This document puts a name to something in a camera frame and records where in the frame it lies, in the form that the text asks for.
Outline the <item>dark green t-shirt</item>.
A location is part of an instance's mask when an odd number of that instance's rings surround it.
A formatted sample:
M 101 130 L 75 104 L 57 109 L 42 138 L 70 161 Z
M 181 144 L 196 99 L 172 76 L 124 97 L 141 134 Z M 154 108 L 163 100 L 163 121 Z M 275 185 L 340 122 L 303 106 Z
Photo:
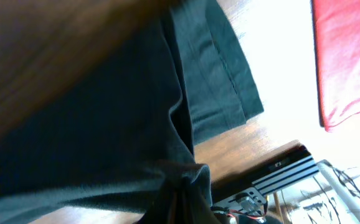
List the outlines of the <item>dark green t-shirt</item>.
M 0 223 L 139 213 L 198 187 L 194 146 L 263 110 L 217 1 L 0 1 Z

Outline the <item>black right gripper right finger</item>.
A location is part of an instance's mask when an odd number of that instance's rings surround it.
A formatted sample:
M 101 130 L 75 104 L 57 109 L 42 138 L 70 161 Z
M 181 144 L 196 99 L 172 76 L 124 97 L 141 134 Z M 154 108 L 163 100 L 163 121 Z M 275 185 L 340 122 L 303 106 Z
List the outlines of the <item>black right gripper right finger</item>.
M 198 187 L 178 193 L 178 223 L 220 224 Z

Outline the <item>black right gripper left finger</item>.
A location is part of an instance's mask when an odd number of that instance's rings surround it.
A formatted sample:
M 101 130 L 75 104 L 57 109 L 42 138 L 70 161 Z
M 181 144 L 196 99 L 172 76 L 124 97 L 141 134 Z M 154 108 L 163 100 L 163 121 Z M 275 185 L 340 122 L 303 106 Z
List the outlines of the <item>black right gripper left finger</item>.
M 170 183 L 164 183 L 156 200 L 137 224 L 175 224 L 177 192 Z

